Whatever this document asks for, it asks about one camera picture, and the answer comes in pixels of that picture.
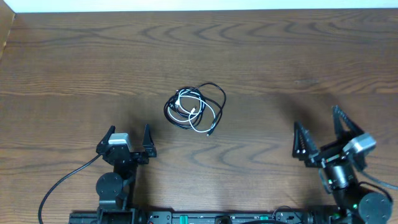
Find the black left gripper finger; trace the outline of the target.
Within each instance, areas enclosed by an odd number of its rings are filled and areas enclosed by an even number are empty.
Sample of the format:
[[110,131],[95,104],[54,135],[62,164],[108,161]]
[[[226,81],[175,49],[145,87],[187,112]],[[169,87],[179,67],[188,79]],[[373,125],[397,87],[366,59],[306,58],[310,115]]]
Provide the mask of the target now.
[[106,152],[109,149],[109,139],[112,134],[114,134],[116,130],[115,126],[110,126],[108,129],[107,133],[104,135],[104,137],[101,139],[101,141],[97,144],[97,151],[98,152]]
[[146,152],[155,152],[155,144],[152,140],[150,126],[148,124],[146,124],[144,128],[144,139],[142,142],[142,146],[144,147]]

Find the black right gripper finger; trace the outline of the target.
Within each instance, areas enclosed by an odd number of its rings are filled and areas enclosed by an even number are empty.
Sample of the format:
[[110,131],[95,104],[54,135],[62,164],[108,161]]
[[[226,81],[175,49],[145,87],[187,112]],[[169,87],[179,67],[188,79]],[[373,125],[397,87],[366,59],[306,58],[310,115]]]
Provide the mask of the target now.
[[332,107],[332,114],[337,140],[352,139],[364,134],[364,131],[338,105]]
[[306,161],[317,156],[319,153],[309,130],[300,122],[294,123],[294,144],[292,156],[300,161]]

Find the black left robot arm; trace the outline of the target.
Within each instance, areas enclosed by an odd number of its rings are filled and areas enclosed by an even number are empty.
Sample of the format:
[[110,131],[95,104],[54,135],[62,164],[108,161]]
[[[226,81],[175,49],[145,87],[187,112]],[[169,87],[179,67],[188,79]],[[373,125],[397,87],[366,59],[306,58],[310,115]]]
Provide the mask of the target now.
[[144,128],[143,150],[134,151],[128,133],[116,133],[111,126],[96,147],[96,153],[113,167],[96,183],[99,195],[98,223],[147,223],[145,211],[132,205],[137,169],[157,156],[150,135],[150,126]]

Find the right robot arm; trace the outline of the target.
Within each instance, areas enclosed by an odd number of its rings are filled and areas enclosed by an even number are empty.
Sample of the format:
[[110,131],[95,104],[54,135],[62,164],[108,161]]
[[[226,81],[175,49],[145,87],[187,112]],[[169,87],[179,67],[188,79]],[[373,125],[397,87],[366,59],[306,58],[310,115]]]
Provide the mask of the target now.
[[366,156],[376,140],[339,107],[332,108],[336,140],[317,147],[309,131],[294,123],[292,156],[316,168],[334,205],[316,205],[300,217],[301,223],[387,223],[394,200],[387,189],[397,186],[366,173]]

